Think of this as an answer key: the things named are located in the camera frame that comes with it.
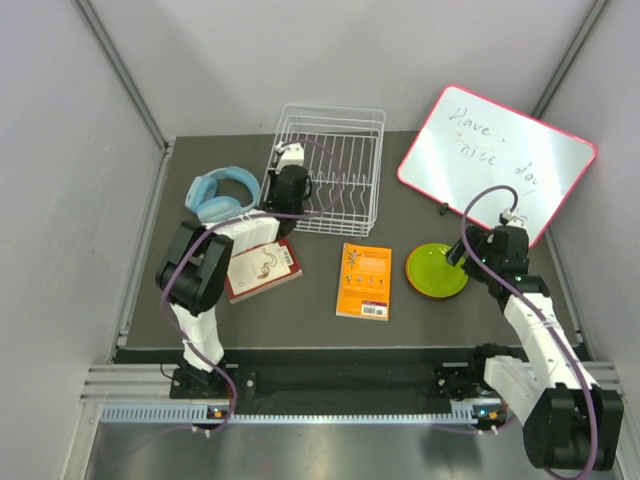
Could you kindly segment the lime green plastic plate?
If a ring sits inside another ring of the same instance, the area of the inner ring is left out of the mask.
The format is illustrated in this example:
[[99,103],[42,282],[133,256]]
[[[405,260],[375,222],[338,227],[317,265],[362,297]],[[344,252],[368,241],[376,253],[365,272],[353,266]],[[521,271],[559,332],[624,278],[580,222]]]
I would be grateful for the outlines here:
[[460,265],[446,261],[450,247],[440,243],[427,243],[416,247],[405,262],[405,275],[410,285],[422,295],[445,299],[460,293],[469,277]]

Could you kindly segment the orange plastic plate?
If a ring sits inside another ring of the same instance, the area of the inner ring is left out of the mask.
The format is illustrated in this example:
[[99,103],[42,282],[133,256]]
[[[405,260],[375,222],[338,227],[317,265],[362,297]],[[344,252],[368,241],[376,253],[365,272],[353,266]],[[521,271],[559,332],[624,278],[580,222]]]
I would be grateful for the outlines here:
[[452,267],[446,262],[408,261],[405,274],[415,291],[434,299],[453,297],[468,282],[468,276],[461,268]]

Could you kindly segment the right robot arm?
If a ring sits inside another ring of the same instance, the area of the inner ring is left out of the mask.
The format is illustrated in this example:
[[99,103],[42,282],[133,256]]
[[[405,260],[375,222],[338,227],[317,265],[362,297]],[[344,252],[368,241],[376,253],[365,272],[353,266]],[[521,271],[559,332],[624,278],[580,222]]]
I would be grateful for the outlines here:
[[487,286],[521,341],[520,360],[507,347],[473,352],[466,380],[476,394],[494,391],[521,423],[531,464],[552,476],[613,467],[623,420],[621,396],[603,389],[582,365],[556,318],[546,282],[529,272],[529,238],[517,221],[485,231],[464,228],[448,264]]

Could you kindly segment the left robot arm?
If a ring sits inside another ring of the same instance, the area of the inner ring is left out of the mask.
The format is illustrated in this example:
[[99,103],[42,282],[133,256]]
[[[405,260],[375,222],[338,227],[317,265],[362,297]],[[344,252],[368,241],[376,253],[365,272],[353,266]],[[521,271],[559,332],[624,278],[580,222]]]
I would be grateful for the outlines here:
[[226,387],[219,366],[224,348],[218,335],[216,305],[251,296],[301,272],[287,235],[302,217],[312,190],[308,171],[289,164],[268,173],[268,191],[259,200],[257,178],[240,167],[196,177],[185,206],[197,219],[183,222],[159,267],[161,309],[171,315],[183,340],[181,373],[205,396]]

